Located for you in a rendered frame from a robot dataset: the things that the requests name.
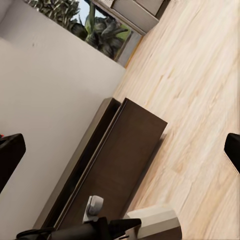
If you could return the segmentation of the pillar candle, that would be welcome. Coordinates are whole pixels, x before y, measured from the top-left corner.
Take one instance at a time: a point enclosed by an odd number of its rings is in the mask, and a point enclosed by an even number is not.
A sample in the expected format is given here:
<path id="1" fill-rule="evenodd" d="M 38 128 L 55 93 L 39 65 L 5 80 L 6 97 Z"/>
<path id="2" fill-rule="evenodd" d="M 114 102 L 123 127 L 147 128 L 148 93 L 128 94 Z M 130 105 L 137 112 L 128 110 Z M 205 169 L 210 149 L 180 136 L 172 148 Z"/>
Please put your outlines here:
<path id="1" fill-rule="evenodd" d="M 182 229 L 174 209 L 167 203 L 128 212 L 125 219 L 141 219 L 141 224 L 125 230 L 118 240 L 182 240 Z"/>

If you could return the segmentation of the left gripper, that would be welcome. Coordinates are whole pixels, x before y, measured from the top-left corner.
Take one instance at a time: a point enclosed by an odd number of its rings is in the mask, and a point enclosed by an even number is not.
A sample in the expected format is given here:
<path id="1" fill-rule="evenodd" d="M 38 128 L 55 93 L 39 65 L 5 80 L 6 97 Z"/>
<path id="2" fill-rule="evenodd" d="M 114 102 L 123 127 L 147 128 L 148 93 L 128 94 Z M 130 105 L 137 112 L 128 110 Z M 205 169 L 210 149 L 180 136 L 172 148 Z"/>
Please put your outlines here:
<path id="1" fill-rule="evenodd" d="M 140 224 L 140 218 L 112 219 L 108 224 L 106 216 L 98 217 L 98 221 L 71 226 L 71 240 L 118 240 L 126 230 Z"/>

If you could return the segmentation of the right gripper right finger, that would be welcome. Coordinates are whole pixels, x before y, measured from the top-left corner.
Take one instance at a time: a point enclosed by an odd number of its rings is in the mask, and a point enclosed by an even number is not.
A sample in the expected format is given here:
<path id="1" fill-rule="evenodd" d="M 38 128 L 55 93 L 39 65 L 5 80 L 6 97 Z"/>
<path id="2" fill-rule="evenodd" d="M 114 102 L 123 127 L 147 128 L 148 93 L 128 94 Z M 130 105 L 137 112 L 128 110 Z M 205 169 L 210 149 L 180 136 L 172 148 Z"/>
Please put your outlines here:
<path id="1" fill-rule="evenodd" d="M 240 173 L 240 135 L 229 133 L 227 135 L 224 151 Z"/>

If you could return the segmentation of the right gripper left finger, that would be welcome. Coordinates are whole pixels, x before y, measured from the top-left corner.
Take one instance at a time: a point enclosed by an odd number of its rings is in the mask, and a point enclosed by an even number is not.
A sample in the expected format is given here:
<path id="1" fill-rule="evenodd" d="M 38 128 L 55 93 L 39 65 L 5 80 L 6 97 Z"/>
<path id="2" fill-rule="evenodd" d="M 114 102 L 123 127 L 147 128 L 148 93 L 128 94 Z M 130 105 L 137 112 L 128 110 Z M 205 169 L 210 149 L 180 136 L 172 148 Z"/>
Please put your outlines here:
<path id="1" fill-rule="evenodd" d="M 26 153 L 22 133 L 0 137 L 0 193 Z"/>

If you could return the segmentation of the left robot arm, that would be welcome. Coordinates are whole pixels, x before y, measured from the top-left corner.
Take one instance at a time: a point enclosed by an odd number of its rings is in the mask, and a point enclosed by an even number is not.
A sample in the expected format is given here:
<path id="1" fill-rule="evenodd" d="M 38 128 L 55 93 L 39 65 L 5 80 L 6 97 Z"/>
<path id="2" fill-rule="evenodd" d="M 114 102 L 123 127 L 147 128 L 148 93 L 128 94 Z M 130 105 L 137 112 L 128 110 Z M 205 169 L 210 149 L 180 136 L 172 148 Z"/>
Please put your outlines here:
<path id="1" fill-rule="evenodd" d="M 45 235 L 51 234 L 51 240 L 118 240 L 125 236 L 125 231 L 142 224 L 140 218 L 112 219 L 108 224 L 106 216 L 97 217 L 104 199 L 98 195 L 90 196 L 83 224 L 56 231 L 54 226 L 43 229 L 29 229 L 16 235 L 15 240 L 47 240 Z"/>

